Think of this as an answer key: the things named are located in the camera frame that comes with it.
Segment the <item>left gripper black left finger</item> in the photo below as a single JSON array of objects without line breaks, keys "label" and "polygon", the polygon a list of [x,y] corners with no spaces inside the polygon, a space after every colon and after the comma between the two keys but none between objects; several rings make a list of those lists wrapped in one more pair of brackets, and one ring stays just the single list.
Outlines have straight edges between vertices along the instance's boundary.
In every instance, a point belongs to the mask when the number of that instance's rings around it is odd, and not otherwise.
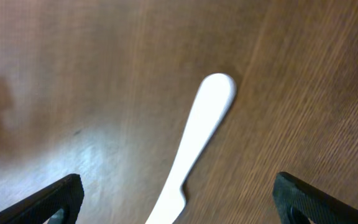
[{"label": "left gripper black left finger", "polygon": [[75,223],[85,193],[78,174],[69,174],[0,212],[0,223]]}]

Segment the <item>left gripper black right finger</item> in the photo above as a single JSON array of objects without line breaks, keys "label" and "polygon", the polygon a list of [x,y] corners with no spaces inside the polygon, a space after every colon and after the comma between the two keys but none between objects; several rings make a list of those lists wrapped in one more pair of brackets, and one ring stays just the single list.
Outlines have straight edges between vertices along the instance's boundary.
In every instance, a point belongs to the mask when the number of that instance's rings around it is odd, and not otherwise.
[{"label": "left gripper black right finger", "polygon": [[358,210],[287,173],[279,172],[273,201],[283,224],[358,224]]}]

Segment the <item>white plastic knife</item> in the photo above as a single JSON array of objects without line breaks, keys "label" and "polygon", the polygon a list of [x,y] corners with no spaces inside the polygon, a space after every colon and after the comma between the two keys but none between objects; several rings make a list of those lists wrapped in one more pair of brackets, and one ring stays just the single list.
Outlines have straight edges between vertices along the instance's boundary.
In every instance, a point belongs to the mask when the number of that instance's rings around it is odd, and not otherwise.
[{"label": "white plastic knife", "polygon": [[177,154],[146,224],[172,224],[186,206],[183,186],[195,162],[217,130],[236,95],[236,83],[225,73],[208,75],[192,104]]}]

